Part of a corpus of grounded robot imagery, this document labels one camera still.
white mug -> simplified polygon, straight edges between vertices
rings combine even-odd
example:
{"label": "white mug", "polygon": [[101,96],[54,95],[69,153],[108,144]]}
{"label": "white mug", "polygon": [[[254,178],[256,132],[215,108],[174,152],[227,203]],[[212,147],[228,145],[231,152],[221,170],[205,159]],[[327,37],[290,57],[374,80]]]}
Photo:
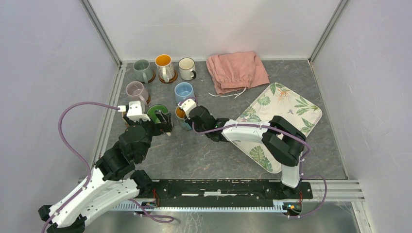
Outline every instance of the white mug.
{"label": "white mug", "polygon": [[188,57],[182,58],[179,61],[180,76],[184,80],[192,80],[196,78],[196,68],[194,60]]}
{"label": "white mug", "polygon": [[172,58],[167,54],[162,54],[156,57],[154,62],[159,71],[159,78],[163,79],[166,83],[170,82],[175,75]]}

blue mug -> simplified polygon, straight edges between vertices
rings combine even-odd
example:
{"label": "blue mug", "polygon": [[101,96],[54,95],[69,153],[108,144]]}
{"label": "blue mug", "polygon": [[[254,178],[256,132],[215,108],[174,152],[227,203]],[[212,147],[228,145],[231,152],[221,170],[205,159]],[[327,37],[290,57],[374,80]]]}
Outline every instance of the blue mug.
{"label": "blue mug", "polygon": [[188,97],[195,97],[193,86],[187,82],[179,83],[174,88],[174,97],[176,98],[177,104],[179,104],[179,102],[183,101],[184,99]]}

green mug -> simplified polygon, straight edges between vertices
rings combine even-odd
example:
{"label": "green mug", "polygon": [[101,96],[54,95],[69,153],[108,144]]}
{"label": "green mug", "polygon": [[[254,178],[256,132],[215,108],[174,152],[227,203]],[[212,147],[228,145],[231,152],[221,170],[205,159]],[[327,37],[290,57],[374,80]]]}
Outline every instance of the green mug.
{"label": "green mug", "polygon": [[155,114],[156,110],[160,110],[164,114],[166,114],[168,110],[164,105],[161,105],[161,104],[153,105],[152,107],[149,108],[149,110],[147,110],[146,114],[149,115],[150,119],[152,119],[155,123],[159,123],[160,120],[156,117],[156,114]]}

pink cloth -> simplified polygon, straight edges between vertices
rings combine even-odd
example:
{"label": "pink cloth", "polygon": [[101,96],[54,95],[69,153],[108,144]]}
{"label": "pink cloth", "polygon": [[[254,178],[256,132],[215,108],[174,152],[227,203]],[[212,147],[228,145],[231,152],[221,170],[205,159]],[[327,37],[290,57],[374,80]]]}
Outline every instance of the pink cloth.
{"label": "pink cloth", "polygon": [[268,73],[254,51],[213,55],[206,64],[218,95],[269,83]]}

green leaf print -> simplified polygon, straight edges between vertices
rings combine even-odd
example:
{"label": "green leaf print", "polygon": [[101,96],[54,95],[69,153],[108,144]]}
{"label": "green leaf print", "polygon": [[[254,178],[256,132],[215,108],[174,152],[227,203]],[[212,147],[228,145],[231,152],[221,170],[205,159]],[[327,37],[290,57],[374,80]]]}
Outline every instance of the green leaf print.
{"label": "green leaf print", "polygon": [[310,129],[308,127],[303,127],[303,128],[300,129],[300,132],[302,132],[302,133],[307,133],[309,131],[310,131]]}
{"label": "green leaf print", "polygon": [[319,109],[319,107],[318,107],[318,106],[316,106],[316,105],[312,105],[310,108],[311,108],[311,109],[313,109],[313,111],[316,111],[316,110],[318,110],[318,109]]}
{"label": "green leaf print", "polygon": [[308,103],[306,102],[306,100],[305,100],[302,96],[300,96],[300,100],[301,100],[303,103],[305,103],[306,105],[308,104]]}
{"label": "green leaf print", "polygon": [[303,105],[303,106],[305,106],[305,107],[308,107],[308,105],[307,105],[306,103],[303,103],[302,101],[300,101],[300,100],[298,100],[298,99],[296,99],[296,101],[297,101],[299,104],[301,104],[301,105]]}
{"label": "green leaf print", "polygon": [[256,115],[250,115],[250,117],[247,119],[247,122],[261,122],[262,120],[256,116]]}
{"label": "green leaf print", "polygon": [[275,83],[276,87],[279,87],[280,89],[282,89],[283,87],[285,87],[284,85],[280,84],[280,83]]}
{"label": "green leaf print", "polygon": [[247,116],[250,116],[250,115],[252,115],[252,114],[255,114],[256,113],[256,110],[254,109],[254,108],[252,108],[252,107],[247,107],[246,108],[246,110],[241,114],[241,118],[245,118],[245,117],[247,117]]}
{"label": "green leaf print", "polygon": [[269,96],[263,95],[262,98],[257,100],[257,102],[260,105],[265,106],[265,105],[268,105],[270,103],[270,98],[269,98]]}
{"label": "green leaf print", "polygon": [[272,92],[272,94],[275,95],[275,93],[276,93],[275,83],[272,83],[272,84],[270,85],[270,87],[271,87],[271,92]]}
{"label": "green leaf print", "polygon": [[299,110],[296,112],[296,114],[297,114],[298,116],[300,116],[300,115],[302,115],[303,113],[307,112],[308,110],[309,110],[309,108],[301,108],[301,109],[299,109]]}
{"label": "green leaf print", "polygon": [[254,147],[249,152],[250,157],[258,162],[264,169],[272,172],[272,164],[269,162],[268,158],[265,157],[265,153],[261,146]]}
{"label": "green leaf print", "polygon": [[309,129],[313,127],[313,124],[307,121],[306,119],[302,118],[302,121]]}

